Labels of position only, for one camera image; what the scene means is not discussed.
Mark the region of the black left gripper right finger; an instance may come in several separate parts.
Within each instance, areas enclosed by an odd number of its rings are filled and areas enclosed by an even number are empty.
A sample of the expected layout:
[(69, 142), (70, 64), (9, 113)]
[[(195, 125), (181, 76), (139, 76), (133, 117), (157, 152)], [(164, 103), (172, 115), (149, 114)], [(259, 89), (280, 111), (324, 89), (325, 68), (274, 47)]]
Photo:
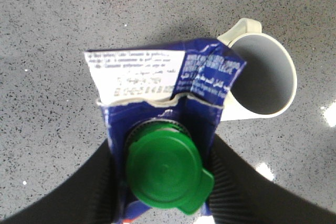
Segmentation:
[(269, 181), (218, 135), (211, 150), (215, 223), (335, 223), (335, 214)]

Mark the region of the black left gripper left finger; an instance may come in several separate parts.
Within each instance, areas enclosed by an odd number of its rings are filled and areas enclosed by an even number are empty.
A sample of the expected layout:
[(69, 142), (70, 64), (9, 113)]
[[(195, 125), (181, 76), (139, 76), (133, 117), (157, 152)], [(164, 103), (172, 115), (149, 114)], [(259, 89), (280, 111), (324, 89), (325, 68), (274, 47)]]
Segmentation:
[(108, 143), (51, 193), (3, 223), (115, 223), (117, 188)]

